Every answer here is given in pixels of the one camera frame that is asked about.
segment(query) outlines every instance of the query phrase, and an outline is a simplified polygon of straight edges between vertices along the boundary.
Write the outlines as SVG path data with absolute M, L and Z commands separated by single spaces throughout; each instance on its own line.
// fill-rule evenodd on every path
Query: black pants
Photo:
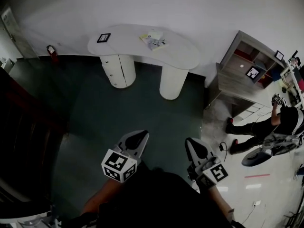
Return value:
M 258 146 L 263 143 L 264 138 L 269 135 L 272 129 L 267 129 L 267 123 L 265 121 L 259 123 L 248 123 L 244 126 L 234 126 L 230 125 L 228 127 L 228 133 L 234 135 L 251 135 L 252 138 L 248 139 L 246 142 L 239 143 L 233 147 L 234 153 L 243 153 L 254 146 Z

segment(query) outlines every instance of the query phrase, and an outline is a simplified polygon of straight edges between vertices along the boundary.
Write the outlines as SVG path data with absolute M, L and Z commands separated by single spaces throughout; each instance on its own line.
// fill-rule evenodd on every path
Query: table leg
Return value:
M 164 65 L 161 71 L 160 93 L 166 100 L 176 99 L 181 92 L 189 70 Z

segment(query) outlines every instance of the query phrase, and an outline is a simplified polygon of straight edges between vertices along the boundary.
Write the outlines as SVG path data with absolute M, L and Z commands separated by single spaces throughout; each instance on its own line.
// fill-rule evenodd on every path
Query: power outlet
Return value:
M 258 205 L 260 205 L 260 204 L 261 204 L 261 200 L 255 201 L 255 202 L 253 203 L 253 206 L 258 206 Z

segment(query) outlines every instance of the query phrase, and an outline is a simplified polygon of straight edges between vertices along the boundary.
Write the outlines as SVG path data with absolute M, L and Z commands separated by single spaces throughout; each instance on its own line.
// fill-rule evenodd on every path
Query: wooden cabinet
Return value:
M 100 60 L 103 64 L 105 74 L 110 83 L 115 88 L 126 88 L 136 79 L 134 61 L 128 55 L 102 56 Z

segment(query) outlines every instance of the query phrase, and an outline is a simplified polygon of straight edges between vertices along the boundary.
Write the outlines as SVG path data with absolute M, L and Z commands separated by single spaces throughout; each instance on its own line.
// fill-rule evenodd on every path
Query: book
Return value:
M 155 40 L 151 37 L 149 37 L 147 34 L 139 36 L 140 39 L 148 46 L 148 48 L 152 51 L 156 51 L 160 48 L 165 48 L 169 44 L 166 40 Z

